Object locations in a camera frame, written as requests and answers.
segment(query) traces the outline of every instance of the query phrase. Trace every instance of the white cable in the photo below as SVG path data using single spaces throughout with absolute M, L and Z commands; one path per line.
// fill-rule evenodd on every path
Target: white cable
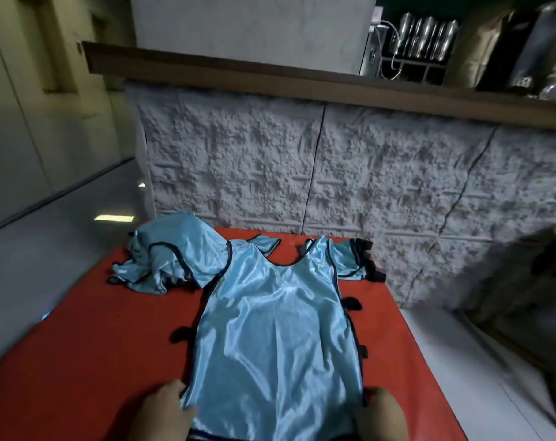
M 389 24 L 392 27 L 392 29 L 394 30 L 394 33 L 396 34 L 396 39 L 400 40 L 399 31 L 396 29 L 396 27 L 391 22 L 389 22 L 387 20 L 381 20 L 380 22 Z M 401 71 L 403 70 L 402 64 L 398 68 L 395 68 L 394 67 L 394 58 L 396 57 L 396 53 L 392 54 L 392 60 L 390 61 L 390 68 L 394 71 L 397 71 L 397 73 L 391 79 L 385 77 L 384 73 L 382 72 L 382 42 L 380 41 L 380 35 L 378 34 L 378 31 L 376 30 L 376 28 L 374 28 L 374 34 L 376 34 L 376 38 L 378 39 L 378 47 L 380 48 L 380 61 L 378 63 L 378 71 L 380 71 L 380 75 L 382 76 L 383 79 L 385 79 L 387 81 L 393 81 L 397 77 L 399 77 Z

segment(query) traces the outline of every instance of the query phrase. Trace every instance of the person's left hand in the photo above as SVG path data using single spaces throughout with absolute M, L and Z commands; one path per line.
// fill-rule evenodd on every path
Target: person's left hand
M 174 379 L 145 398 L 127 441 L 185 441 L 197 410 L 180 408 L 180 393 L 185 389 L 186 385 Z

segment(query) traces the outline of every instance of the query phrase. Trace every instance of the tiled floor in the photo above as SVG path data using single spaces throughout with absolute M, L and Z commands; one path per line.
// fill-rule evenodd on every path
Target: tiled floor
M 0 229 L 0 357 L 145 220 L 135 161 Z M 97 222 L 134 215 L 133 223 Z
M 127 163 L 0 230 L 0 357 L 146 219 L 140 181 Z M 136 218 L 96 222 L 98 214 Z M 556 441 L 538 371 L 489 341 L 509 365 L 503 371 L 447 311 L 402 312 L 470 441 Z

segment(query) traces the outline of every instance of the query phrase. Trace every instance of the red tabletop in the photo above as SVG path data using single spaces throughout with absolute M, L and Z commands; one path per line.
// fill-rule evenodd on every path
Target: red tabletop
M 259 232 L 218 229 L 227 239 Z M 270 259 L 292 263 L 301 235 L 282 238 Z M 106 284 L 119 249 L 74 286 L 56 309 L 0 360 L 0 440 L 115 441 L 125 438 L 142 397 L 185 377 L 185 342 L 170 333 L 194 324 L 201 291 L 165 296 Z M 340 281 L 362 311 L 351 311 L 366 345 L 364 384 L 387 388 L 399 401 L 414 441 L 465 441 L 456 417 L 385 285 Z

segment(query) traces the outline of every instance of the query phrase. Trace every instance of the textured stone wall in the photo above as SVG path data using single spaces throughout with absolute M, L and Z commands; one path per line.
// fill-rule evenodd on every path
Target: textured stone wall
M 553 132 L 145 85 L 127 94 L 157 213 L 370 237 L 405 306 L 470 307 L 484 293 L 499 297 L 491 309 L 500 285 L 526 281 L 521 260 L 556 223 Z

